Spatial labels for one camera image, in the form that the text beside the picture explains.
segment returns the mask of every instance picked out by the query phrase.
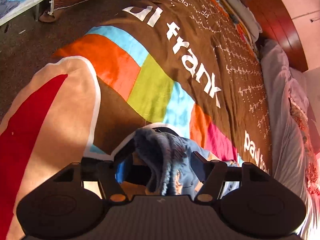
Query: bedspread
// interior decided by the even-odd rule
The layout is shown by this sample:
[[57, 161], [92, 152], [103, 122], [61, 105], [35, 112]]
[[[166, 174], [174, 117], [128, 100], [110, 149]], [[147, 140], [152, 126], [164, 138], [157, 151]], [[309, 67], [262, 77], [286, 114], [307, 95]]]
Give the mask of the bedspread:
[[272, 174], [261, 66], [217, 0], [136, 2], [53, 59], [0, 124], [1, 239], [23, 235], [13, 214], [28, 192], [151, 123]]

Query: brown shoe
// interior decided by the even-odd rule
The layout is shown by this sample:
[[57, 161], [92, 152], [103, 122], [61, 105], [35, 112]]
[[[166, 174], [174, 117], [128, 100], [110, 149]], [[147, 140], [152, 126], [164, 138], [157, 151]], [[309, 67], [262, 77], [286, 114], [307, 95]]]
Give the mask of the brown shoe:
[[44, 22], [44, 23], [53, 23], [60, 18], [61, 14], [63, 14], [64, 11], [65, 11], [64, 9], [59, 9], [59, 10], [54, 11], [53, 14], [50, 15], [50, 14], [48, 14], [48, 12], [50, 12], [50, 10], [47, 9], [39, 17], [39, 21]]

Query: tiled wall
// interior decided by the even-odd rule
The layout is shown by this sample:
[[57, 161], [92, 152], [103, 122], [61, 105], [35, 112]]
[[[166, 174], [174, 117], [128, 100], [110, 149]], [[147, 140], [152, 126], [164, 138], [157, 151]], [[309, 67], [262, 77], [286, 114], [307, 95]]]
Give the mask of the tiled wall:
[[320, 0], [282, 1], [299, 34], [308, 68], [320, 67]]

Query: green stripe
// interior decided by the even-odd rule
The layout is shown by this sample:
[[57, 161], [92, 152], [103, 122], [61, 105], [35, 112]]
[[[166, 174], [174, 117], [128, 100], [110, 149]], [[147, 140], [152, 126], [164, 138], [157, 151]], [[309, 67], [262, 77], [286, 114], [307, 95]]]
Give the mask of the green stripe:
[[141, 67], [127, 103], [145, 120], [162, 122], [173, 83], [149, 54]]

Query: wooden headboard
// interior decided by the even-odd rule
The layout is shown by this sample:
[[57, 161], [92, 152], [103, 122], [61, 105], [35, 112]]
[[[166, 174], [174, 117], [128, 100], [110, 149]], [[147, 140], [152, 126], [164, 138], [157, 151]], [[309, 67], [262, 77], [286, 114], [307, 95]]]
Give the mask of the wooden headboard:
[[266, 38], [278, 41], [291, 67], [308, 70], [298, 33], [282, 0], [250, 0], [247, 4], [263, 29], [260, 42]]

